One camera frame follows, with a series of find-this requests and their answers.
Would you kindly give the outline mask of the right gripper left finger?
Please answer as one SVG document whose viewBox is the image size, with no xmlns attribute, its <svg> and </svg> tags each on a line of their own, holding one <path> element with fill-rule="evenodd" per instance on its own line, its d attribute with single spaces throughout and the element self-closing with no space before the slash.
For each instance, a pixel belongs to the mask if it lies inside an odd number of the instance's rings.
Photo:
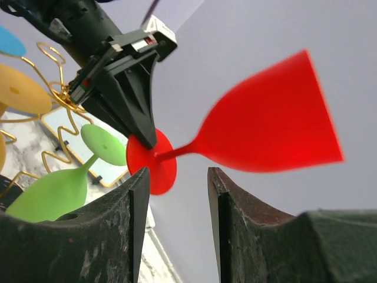
<svg viewBox="0 0 377 283">
<path fill-rule="evenodd" d="M 57 220 L 1 215 L 2 282 L 137 282 L 150 172 Z"/>
</svg>

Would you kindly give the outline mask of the blue wine glass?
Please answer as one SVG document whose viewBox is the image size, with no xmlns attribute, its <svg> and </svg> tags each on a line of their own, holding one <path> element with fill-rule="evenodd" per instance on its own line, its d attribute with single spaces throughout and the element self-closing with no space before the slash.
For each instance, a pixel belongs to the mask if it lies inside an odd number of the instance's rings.
<svg viewBox="0 0 377 283">
<path fill-rule="evenodd" d="M 26 54 L 24 44 L 8 29 L 0 27 L 0 52 L 10 56 L 23 57 Z"/>
</svg>

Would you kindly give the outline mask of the green wine glass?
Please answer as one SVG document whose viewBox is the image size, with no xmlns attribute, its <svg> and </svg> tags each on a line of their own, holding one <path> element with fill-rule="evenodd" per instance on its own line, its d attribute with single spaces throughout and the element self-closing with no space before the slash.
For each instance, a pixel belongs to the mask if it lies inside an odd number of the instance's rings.
<svg viewBox="0 0 377 283">
<path fill-rule="evenodd" d="M 85 203 L 87 173 L 97 161 L 125 166 L 125 147 L 108 131 L 94 124 L 81 127 L 81 137 L 92 156 L 76 169 L 63 169 L 37 179 L 5 211 L 27 222 L 55 221 Z"/>
</svg>

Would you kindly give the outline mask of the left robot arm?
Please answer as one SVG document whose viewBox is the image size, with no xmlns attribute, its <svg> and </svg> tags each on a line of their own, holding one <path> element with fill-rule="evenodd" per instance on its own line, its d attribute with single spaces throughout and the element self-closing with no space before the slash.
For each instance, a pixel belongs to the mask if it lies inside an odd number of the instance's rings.
<svg viewBox="0 0 377 283">
<path fill-rule="evenodd" d="M 2 1 L 1 9 L 59 43 L 80 66 L 64 87 L 70 105 L 155 147 L 152 72 L 177 48 L 174 32 L 147 12 L 139 29 L 124 34 L 100 1 Z"/>
</svg>

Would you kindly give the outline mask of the red wine glass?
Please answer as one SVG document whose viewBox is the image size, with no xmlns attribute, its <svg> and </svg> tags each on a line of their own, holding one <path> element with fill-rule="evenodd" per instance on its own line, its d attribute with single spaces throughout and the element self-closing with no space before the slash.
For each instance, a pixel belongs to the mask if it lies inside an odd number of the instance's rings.
<svg viewBox="0 0 377 283">
<path fill-rule="evenodd" d="M 174 149 L 157 131 L 153 149 L 128 139 L 130 173 L 150 171 L 150 192 L 174 185 L 176 158 L 200 154 L 231 169 L 275 173 L 342 162 L 343 153 L 307 50 L 229 90 L 209 111 L 196 137 Z"/>
</svg>

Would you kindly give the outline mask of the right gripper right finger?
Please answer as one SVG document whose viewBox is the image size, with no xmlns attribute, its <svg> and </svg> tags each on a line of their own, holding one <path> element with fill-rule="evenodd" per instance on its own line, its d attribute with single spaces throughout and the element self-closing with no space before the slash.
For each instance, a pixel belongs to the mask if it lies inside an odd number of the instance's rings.
<svg viewBox="0 0 377 283">
<path fill-rule="evenodd" d="M 220 282 L 375 282 L 376 211 L 293 216 L 245 191 L 218 167 L 207 187 Z"/>
</svg>

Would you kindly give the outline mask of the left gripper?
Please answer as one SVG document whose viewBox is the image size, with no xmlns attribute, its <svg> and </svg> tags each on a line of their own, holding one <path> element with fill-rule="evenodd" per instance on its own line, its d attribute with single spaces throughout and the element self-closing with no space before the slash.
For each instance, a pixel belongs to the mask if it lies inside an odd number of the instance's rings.
<svg viewBox="0 0 377 283">
<path fill-rule="evenodd" d="M 151 73 L 158 43 L 145 31 L 109 36 L 69 83 L 70 100 L 147 149 L 156 145 Z"/>
</svg>

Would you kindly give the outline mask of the orange wine glass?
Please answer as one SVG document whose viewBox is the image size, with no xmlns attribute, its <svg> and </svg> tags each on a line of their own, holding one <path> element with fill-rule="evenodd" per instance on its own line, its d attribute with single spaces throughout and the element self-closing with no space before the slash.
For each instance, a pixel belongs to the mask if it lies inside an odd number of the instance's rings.
<svg viewBox="0 0 377 283">
<path fill-rule="evenodd" d="M 52 109 L 52 101 L 34 80 L 1 64 L 1 117 L 9 107 L 30 114 L 45 114 Z"/>
</svg>

